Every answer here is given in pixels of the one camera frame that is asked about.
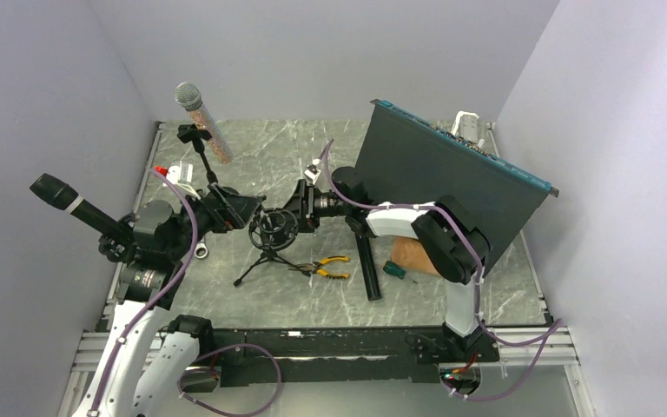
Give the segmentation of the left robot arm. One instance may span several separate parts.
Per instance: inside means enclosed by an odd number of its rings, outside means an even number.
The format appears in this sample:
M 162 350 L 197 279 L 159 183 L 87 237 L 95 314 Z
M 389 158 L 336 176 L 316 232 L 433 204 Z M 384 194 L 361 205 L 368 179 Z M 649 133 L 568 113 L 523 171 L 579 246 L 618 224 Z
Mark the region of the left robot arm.
M 188 365 L 213 357 L 210 320 L 170 320 L 169 311 L 199 240 L 245 228 L 265 198 L 217 184 L 198 198 L 178 196 L 179 210 L 153 200 L 132 218 L 135 249 L 119 275 L 109 338 L 76 416 L 151 416 Z

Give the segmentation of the black round-base clip stand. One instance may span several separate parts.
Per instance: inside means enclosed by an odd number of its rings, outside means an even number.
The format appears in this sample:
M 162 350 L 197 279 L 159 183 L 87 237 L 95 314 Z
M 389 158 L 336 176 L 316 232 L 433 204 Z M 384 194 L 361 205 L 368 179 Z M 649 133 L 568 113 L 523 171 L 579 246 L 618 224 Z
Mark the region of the black round-base clip stand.
M 208 186 L 219 188 L 218 177 L 211 169 L 208 158 L 206 156 L 206 148 L 213 138 L 211 133 L 205 129 L 199 129 L 194 124 L 181 124 L 178 127 L 177 138 L 185 144 L 191 143 L 194 151 L 200 156 L 203 167 L 205 169 L 205 176 Z

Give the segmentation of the black tripod shock mount stand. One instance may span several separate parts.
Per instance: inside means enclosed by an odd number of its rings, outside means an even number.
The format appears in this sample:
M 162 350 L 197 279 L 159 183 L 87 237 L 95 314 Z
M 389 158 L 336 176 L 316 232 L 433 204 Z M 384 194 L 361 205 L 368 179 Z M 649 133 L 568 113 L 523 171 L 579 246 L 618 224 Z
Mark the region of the black tripod shock mount stand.
M 279 254 L 294 243 L 297 235 L 298 222 L 292 212 L 283 208 L 262 208 L 248 224 L 248 237 L 252 245 L 261 251 L 260 256 L 233 285 L 239 287 L 253 268 L 270 262 L 287 265 L 293 271 L 310 276 L 303 267 L 296 266 Z

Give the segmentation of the glitter microphone silver grille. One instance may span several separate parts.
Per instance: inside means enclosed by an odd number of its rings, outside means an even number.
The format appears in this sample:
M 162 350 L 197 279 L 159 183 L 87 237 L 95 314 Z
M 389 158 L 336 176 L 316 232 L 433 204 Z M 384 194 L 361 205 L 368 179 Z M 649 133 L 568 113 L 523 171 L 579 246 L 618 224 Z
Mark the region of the glitter microphone silver grille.
M 221 164 L 231 163 L 234 160 L 234 154 L 215 119 L 209 114 L 198 87 L 189 82 L 178 84 L 175 88 L 175 101 L 186 110 L 196 128 L 210 134 L 206 142 L 218 161 Z

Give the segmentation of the black microphone silver grille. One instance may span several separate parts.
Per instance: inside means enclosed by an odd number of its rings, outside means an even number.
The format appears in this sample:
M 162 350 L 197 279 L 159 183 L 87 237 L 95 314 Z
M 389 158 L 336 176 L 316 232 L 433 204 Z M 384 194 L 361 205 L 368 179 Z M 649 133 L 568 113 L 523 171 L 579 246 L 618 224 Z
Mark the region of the black microphone silver grille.
M 373 251 L 370 239 L 362 235 L 356 235 L 355 241 L 360 258 L 363 274 L 363 282 L 369 301 L 378 301 L 382 298 L 379 279 L 374 264 Z

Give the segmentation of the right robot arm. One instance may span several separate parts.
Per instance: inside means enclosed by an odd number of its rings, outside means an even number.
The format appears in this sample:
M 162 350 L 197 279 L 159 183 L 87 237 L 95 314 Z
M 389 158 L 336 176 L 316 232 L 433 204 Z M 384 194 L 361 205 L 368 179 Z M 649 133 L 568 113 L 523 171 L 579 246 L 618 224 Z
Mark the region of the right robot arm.
M 344 218 L 356 240 L 371 301 L 380 298 L 371 240 L 385 236 L 414 239 L 447 282 L 442 330 L 447 355 L 456 361 L 477 355 L 478 344 L 487 337 L 477 292 L 492 245 L 471 214 L 451 195 L 419 204 L 376 202 L 353 167 L 331 172 L 328 191 L 316 186 L 314 179 L 319 174 L 319 169 L 309 166 L 306 178 L 298 181 L 283 207 L 297 231 L 312 233 L 323 218 Z

